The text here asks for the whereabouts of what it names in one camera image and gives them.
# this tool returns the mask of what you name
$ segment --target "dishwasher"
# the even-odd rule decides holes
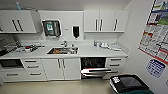
[[[106,57],[81,58],[82,78],[102,78],[111,73],[111,69],[105,68]]]

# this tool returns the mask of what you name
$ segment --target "gray floor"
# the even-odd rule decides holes
[[[18,82],[0,87],[0,94],[116,94],[109,80]]]

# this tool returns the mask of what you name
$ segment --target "sink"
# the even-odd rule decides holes
[[[77,54],[78,47],[52,48],[47,54]]]

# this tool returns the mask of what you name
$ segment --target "white countertop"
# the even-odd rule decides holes
[[[22,59],[22,58],[75,58],[75,57],[126,57],[123,51],[113,51],[94,47],[91,45],[79,46],[77,54],[47,54],[55,46],[39,47],[37,50],[26,52],[10,52],[0,59]]]

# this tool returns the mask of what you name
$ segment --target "wall outlet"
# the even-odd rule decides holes
[[[167,82],[166,82],[166,85],[168,86],[168,80],[167,80]]]

